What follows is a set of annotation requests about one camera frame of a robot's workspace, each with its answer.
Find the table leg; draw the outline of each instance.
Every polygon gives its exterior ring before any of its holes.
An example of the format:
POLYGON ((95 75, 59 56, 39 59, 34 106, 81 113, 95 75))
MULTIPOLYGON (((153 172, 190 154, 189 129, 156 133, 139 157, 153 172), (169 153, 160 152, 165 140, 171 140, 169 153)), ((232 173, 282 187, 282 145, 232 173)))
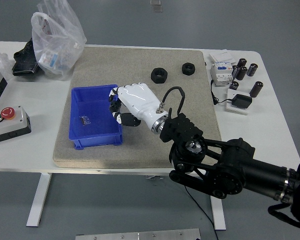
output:
POLYGON ((215 230, 226 230, 224 209, 222 207, 221 199, 216 198, 214 196, 211 196, 210 199, 211 199, 214 229, 215 230))
POLYGON ((38 227, 41 213, 44 208, 46 195, 49 188, 49 183, 52 173, 41 173, 38 187, 36 189, 29 218, 26 223, 27 227, 38 227))

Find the gray floor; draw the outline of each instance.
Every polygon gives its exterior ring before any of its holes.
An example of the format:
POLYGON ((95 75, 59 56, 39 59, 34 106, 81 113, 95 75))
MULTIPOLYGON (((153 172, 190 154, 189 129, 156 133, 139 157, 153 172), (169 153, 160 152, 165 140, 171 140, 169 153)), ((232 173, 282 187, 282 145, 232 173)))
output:
MULTIPOLYGON (((0 1, 0 41, 27 42, 34 0, 0 1)), ((300 0, 69 0, 87 44, 229 49, 261 54, 300 155, 300 0)), ((143 176, 54 174, 39 227, 25 227, 38 173, 0 172, 0 240, 64 240, 105 234, 200 228, 206 217, 182 186, 143 176)), ((209 197, 191 190, 211 215, 209 197)), ((244 190, 223 201, 221 240, 300 239, 268 215, 277 202, 244 190)))

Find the blue plastic bin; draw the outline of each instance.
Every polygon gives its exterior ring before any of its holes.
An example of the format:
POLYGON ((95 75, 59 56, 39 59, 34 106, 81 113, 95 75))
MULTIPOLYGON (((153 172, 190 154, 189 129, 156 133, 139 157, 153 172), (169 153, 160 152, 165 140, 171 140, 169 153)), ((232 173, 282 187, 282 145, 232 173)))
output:
POLYGON ((71 90, 69 139, 77 150, 100 145, 121 145, 122 126, 109 111, 109 93, 117 85, 75 87, 71 90), (87 117, 89 124, 84 124, 87 117))

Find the black power adapter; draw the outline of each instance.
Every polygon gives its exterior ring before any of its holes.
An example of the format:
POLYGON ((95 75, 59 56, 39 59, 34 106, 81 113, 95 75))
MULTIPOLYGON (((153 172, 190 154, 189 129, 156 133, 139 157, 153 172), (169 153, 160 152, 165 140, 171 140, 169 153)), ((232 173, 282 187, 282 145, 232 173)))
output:
POLYGON ((251 103, 252 103, 252 97, 242 95, 242 94, 235 95, 231 101, 231 104, 233 106, 236 106, 241 109, 247 109, 251 103))

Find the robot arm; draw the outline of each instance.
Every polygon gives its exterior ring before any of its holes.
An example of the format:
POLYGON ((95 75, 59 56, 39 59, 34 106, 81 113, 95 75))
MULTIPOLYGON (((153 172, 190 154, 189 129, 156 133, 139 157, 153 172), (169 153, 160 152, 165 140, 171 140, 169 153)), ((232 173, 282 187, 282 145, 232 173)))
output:
POLYGON ((160 134, 164 143, 173 140, 169 160, 174 170, 169 177, 174 182, 219 199, 238 194, 243 188, 271 197, 281 204, 269 207, 269 213, 300 228, 300 222, 277 211, 291 206, 292 214, 300 221, 300 165, 295 171, 255 160, 255 148, 242 138, 227 142, 204 139, 203 131, 180 113, 184 98, 180 87, 171 88, 160 102, 145 83, 126 85, 111 91, 110 111, 120 124, 137 126, 143 120, 153 133, 160 134), (182 100, 177 117, 171 118, 171 108, 166 112, 163 105, 174 89, 179 89, 182 100), (118 95, 118 100, 113 100, 115 95, 118 95), (121 103, 130 113, 120 113, 121 103), (134 120, 122 121, 124 114, 129 116, 126 119, 134 120), (209 147, 220 148, 221 154, 209 147), (212 166, 203 164, 205 156, 216 159, 217 163, 212 166), (196 172, 198 177, 189 175, 190 172, 196 172))

